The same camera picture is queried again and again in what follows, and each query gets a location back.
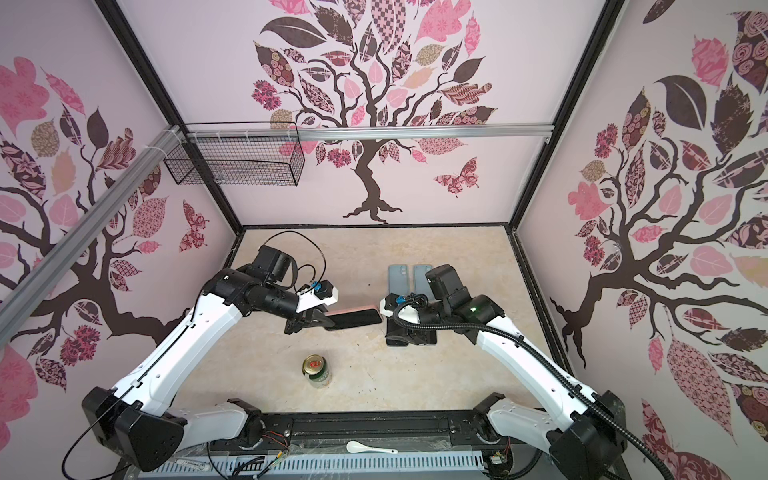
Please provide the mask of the light blue phone case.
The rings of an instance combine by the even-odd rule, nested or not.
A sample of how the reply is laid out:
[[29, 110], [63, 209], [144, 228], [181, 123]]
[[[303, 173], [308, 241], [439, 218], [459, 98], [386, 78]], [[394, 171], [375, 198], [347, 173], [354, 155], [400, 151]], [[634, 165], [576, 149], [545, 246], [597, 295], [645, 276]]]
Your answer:
[[405, 296], [410, 292], [409, 269], [405, 264], [389, 265], [387, 269], [388, 292]]
[[417, 264], [413, 266], [414, 292], [427, 297], [429, 302], [433, 302], [435, 297], [431, 290], [426, 274], [432, 269], [429, 264]]

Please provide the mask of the green beverage can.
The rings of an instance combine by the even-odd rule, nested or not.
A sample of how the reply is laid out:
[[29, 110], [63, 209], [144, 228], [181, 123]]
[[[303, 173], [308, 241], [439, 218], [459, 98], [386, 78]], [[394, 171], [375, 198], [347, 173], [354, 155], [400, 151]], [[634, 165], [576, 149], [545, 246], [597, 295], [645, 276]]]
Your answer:
[[326, 386], [331, 379], [327, 360], [319, 354], [311, 354], [302, 363], [302, 375], [316, 388]]

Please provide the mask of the pink phone case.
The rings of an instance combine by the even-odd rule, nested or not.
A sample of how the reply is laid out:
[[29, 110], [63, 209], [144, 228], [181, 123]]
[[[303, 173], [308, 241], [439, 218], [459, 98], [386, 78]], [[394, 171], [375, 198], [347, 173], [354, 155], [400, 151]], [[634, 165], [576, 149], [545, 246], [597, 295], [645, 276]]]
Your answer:
[[375, 305], [351, 307], [351, 308], [346, 308], [346, 309], [341, 309], [341, 310], [329, 311], [329, 312], [326, 313], [326, 315], [328, 317], [335, 317], [335, 316], [345, 315], [345, 314], [356, 314], [356, 313], [364, 312], [364, 311], [368, 311], [368, 310], [372, 310], [372, 311], [377, 313], [378, 312], [378, 307], [376, 307]]

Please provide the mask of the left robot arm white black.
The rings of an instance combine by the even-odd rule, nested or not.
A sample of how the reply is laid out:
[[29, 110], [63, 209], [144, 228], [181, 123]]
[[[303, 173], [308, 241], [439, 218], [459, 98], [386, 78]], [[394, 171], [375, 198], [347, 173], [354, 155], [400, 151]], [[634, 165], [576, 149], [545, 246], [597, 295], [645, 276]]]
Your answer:
[[288, 326], [329, 325], [338, 289], [320, 279], [300, 290], [282, 285], [295, 260], [269, 246], [237, 269], [219, 271], [201, 288], [191, 311], [133, 371], [112, 388], [93, 388], [82, 408], [100, 445], [142, 471], [152, 471], [181, 450], [215, 441], [260, 442], [260, 411], [239, 399], [202, 409], [171, 406], [180, 387], [213, 346], [241, 319], [264, 312]]

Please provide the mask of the aluminium rail wall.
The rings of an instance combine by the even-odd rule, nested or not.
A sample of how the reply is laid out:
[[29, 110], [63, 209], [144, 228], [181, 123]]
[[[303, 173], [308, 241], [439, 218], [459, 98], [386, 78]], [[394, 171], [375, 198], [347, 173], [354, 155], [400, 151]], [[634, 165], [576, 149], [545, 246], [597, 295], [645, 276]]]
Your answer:
[[535, 137], [549, 138], [554, 126], [544, 123], [511, 123], [483, 125], [438, 125], [438, 126], [395, 126], [395, 127], [335, 127], [273, 129], [265, 124], [187, 124], [186, 137], [198, 141], [204, 138], [224, 140], [230, 138], [252, 140], [257, 138], [289, 139], [296, 141], [342, 141], [378, 139], [426, 139], [426, 138], [496, 138]]
[[154, 168], [182, 143], [183, 134], [177, 125], [168, 125], [143, 150], [138, 158], [119, 176], [78, 223], [52, 248], [38, 267], [16, 287], [1, 305], [1, 344], [6, 345], [27, 321], [37, 306], [55, 288], [61, 278], [76, 263], [80, 255], [105, 228], [133, 191]]

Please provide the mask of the white plastic spoon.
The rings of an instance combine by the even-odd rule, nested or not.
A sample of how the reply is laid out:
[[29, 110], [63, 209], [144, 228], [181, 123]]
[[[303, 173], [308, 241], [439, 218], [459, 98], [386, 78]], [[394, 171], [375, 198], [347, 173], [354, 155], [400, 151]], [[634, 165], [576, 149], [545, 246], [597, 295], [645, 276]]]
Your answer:
[[397, 449], [373, 447], [373, 446], [365, 445], [361, 442], [354, 441], [354, 440], [348, 441], [346, 443], [346, 450], [348, 453], [352, 453], [352, 454], [381, 453], [381, 454], [388, 454], [388, 455], [397, 455], [399, 453]]

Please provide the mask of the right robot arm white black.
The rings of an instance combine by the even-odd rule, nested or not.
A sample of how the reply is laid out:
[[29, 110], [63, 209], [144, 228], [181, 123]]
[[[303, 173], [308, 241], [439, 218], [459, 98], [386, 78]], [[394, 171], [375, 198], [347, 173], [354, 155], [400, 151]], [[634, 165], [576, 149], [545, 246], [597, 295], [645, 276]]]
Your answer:
[[433, 295], [390, 293], [380, 311], [415, 332], [452, 330], [511, 371], [539, 402], [538, 409], [500, 399], [481, 414], [498, 436], [520, 440], [548, 454], [567, 479], [610, 474], [627, 448], [621, 434], [624, 405], [598, 393], [545, 356], [486, 295], [472, 296], [456, 270], [441, 265], [426, 274]]

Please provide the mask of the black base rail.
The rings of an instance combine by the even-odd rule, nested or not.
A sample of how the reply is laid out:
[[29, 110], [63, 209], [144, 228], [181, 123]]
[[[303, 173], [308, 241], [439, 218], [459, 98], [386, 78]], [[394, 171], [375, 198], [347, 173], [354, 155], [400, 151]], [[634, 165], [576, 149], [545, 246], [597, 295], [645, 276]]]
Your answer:
[[557, 427], [541, 409], [517, 405], [493, 393], [472, 410], [270, 413], [231, 399], [212, 411], [150, 415], [128, 404], [102, 420], [100, 442], [126, 463], [114, 473], [128, 479], [134, 470], [152, 472], [177, 453], [219, 443], [234, 455], [250, 450], [348, 439], [444, 437], [453, 446], [488, 450], [501, 441], [528, 444], [548, 454], [568, 479], [599, 479], [615, 460], [597, 419], [571, 418]]

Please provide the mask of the black smartphone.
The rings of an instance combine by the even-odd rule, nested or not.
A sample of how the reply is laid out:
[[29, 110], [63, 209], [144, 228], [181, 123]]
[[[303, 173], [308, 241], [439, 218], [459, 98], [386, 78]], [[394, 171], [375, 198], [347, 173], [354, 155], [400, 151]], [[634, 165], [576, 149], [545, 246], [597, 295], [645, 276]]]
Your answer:
[[415, 345], [436, 345], [437, 332], [432, 330], [417, 330], [412, 333], [412, 339], [414, 340]]
[[407, 347], [410, 344], [408, 330], [397, 325], [394, 321], [388, 321], [385, 343], [389, 347]]
[[329, 317], [333, 320], [333, 326], [325, 330], [339, 331], [381, 324], [382, 317], [379, 312], [377, 313], [372, 310], [368, 310], [356, 314], [345, 314]]

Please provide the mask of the aluminium rail back wall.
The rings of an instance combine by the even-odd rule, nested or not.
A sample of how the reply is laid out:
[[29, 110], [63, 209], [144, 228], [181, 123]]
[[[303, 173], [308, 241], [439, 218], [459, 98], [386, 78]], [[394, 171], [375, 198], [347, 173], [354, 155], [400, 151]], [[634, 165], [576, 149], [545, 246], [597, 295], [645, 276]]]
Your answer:
[[554, 126], [544, 123], [511, 123], [483, 125], [438, 125], [438, 126], [395, 126], [395, 127], [335, 127], [273, 129], [265, 124], [187, 124], [186, 137], [198, 141], [204, 138], [224, 140], [230, 138], [252, 140], [257, 138], [289, 139], [296, 141], [342, 141], [378, 139], [426, 139], [426, 138], [496, 138], [535, 137], [549, 138]]

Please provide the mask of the aluminium rail left wall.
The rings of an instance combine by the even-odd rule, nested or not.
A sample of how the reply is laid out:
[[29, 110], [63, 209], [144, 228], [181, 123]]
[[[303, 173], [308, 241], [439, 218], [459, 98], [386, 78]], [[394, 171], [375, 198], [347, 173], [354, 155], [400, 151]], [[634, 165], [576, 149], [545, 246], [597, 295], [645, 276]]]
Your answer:
[[37, 306], [55, 288], [61, 278], [76, 263], [80, 255], [105, 228], [133, 191], [154, 168], [182, 143], [183, 134], [177, 125], [168, 125], [143, 150], [138, 158], [119, 176], [78, 223], [52, 248], [38, 267], [16, 287], [1, 305], [1, 344], [6, 345], [27, 321]]

